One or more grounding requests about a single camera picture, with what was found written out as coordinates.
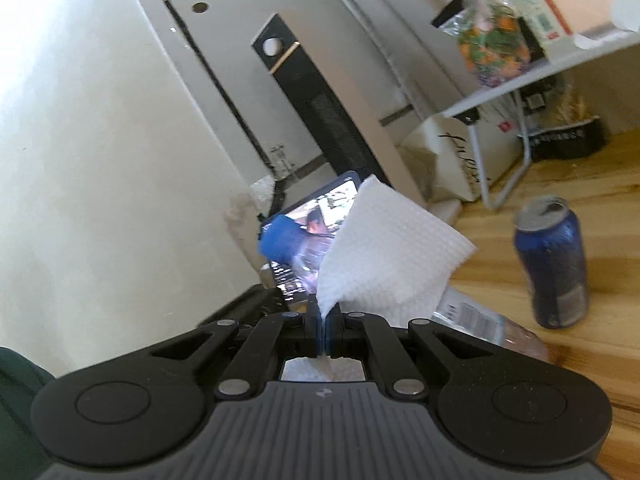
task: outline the table leg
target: table leg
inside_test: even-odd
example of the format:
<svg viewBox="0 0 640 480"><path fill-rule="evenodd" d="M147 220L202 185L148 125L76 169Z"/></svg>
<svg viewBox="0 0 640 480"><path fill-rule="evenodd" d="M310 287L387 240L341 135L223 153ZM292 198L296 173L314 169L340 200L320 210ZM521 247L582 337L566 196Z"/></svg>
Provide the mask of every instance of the table leg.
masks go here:
<svg viewBox="0 0 640 480"><path fill-rule="evenodd" d="M498 196L495 198L495 200L492 200L491 194L489 193L489 183L484 171L484 161L482 160L482 151L480 149L480 142L478 139L478 129L476 128L475 124L468 125L469 139L471 140L471 147L474 151L474 159L476 160L476 167L478 168L478 179L480 180L480 195L482 196L482 203L484 203L486 208L490 209L491 211L496 211L501 208L502 204L504 204L504 201L507 199L514 186L527 172L527 168L531 165L531 145L529 143L529 131L527 129L527 123L524 118L524 108L522 106L520 92L515 91L512 92L511 95L515 100L517 106L518 127L520 128L520 133L522 134L524 158L522 160L522 165L515 173L510 176L509 180L505 184L502 191L498 193Z"/></svg>

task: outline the white bag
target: white bag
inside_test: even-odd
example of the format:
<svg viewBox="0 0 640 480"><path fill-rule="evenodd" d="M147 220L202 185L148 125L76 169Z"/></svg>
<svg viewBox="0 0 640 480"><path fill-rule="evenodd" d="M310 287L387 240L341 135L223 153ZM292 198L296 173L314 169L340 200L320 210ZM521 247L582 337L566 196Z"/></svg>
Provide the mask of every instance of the white bag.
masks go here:
<svg viewBox="0 0 640 480"><path fill-rule="evenodd" d="M489 186L495 183L520 157L522 142L511 107L494 101L478 107L476 124L484 170ZM459 198L473 202L480 196L478 168L467 127L457 119L435 114L405 138L401 146L428 150L436 155L431 200Z"/></svg>

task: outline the logo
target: logo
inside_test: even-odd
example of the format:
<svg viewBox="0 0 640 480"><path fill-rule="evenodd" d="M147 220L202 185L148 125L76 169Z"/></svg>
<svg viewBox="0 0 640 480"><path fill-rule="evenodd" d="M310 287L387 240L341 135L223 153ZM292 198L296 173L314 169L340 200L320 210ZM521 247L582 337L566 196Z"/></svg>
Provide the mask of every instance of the logo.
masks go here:
<svg viewBox="0 0 640 480"><path fill-rule="evenodd" d="M509 121L502 121L500 124L498 124L498 128L500 128L500 131L505 134L506 132L511 130L513 126Z"/></svg>
<svg viewBox="0 0 640 480"><path fill-rule="evenodd" d="M318 397L322 397L323 399L326 399L327 397L329 397L333 392L329 389L329 388L323 388L322 390L317 390L316 391L316 395Z"/></svg>

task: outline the can lid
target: can lid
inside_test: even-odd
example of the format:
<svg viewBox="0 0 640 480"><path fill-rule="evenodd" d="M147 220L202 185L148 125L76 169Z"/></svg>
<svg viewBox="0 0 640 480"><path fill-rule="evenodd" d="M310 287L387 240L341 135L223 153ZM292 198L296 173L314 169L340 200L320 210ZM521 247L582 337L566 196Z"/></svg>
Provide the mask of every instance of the can lid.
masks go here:
<svg viewBox="0 0 640 480"><path fill-rule="evenodd" d="M566 200L555 195L539 196L516 213L518 231L534 233L558 225L569 214Z"/></svg>

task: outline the candy bag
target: candy bag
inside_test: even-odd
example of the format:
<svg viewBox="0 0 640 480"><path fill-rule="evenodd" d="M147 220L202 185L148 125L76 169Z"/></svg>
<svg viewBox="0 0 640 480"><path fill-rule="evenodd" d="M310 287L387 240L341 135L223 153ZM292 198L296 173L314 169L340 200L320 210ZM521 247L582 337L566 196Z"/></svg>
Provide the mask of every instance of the candy bag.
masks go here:
<svg viewBox="0 0 640 480"><path fill-rule="evenodd" d="M466 68L483 86L498 86L529 69L530 51L504 0L464 0L465 10L441 29L456 37Z"/></svg>

